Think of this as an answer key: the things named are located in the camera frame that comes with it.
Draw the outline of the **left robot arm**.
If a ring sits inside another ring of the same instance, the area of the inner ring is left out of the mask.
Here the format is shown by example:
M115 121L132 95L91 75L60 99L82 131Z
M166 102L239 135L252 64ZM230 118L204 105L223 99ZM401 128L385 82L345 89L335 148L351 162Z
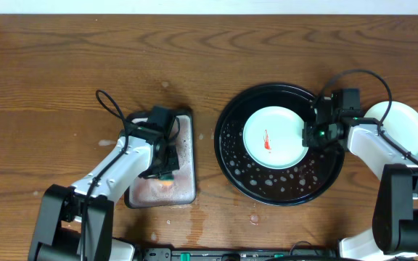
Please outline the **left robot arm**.
M170 140L174 111L153 107L144 122L124 122L115 148L71 186L51 185L41 199L29 260L132 260L134 245L112 236L115 205L136 178L179 168Z

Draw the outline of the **black rectangular soapy water tray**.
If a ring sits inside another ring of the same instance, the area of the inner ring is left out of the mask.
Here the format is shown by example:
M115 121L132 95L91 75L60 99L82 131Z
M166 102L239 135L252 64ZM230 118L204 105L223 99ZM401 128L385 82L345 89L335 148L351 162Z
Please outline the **black rectangular soapy water tray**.
M179 158L179 170L173 171L172 186L161 186L157 179L136 178L124 194L124 202L131 209L190 204L196 198L194 167L193 122L188 109L174 112L176 121L171 135Z

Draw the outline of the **pale green plate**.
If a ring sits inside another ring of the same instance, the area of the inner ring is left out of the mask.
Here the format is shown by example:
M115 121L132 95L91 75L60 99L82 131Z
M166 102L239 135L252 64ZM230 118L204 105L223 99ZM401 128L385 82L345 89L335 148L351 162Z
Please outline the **pale green plate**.
M391 138L418 157L418 112L415 109L393 101L382 124Z
M304 121L290 109L264 107L247 119L243 128L243 144L259 165L270 169L286 169L298 164L307 154L303 145Z

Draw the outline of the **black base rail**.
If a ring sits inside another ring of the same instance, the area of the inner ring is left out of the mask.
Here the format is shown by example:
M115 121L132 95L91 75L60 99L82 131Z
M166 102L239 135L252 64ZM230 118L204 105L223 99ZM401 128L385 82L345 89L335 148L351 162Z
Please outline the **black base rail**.
M337 260L336 251L317 247L295 247L290 250L252 249L172 249L165 247L134 250L113 249L114 261L262 261L262 260Z

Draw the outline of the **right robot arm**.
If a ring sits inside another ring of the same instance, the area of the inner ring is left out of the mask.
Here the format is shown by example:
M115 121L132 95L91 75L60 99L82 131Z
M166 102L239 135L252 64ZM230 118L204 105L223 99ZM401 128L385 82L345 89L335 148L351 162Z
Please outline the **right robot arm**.
M372 227L343 239L340 256L390 260L418 255L418 157L391 138L381 120L364 117L357 89L317 96L311 109L316 116L304 125L303 145L350 152L380 181Z

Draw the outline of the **round black serving tray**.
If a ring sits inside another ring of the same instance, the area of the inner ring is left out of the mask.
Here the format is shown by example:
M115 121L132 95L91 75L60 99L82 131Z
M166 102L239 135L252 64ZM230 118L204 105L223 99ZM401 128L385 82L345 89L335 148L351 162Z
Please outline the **round black serving tray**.
M264 107L284 107L302 120L314 120L314 97L293 84L264 83L226 105L216 125L215 153L223 174L244 195L264 204L293 206L317 198L335 182L345 159L342 149L311 149L293 166L274 169L257 163L243 142L249 116Z

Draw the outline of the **green scrubbing sponge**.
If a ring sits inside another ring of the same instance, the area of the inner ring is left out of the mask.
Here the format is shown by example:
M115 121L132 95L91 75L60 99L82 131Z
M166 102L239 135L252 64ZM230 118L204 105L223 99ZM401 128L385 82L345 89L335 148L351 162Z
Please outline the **green scrubbing sponge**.
M162 174L158 178L158 182L161 186L172 186L174 184L175 178L172 173Z

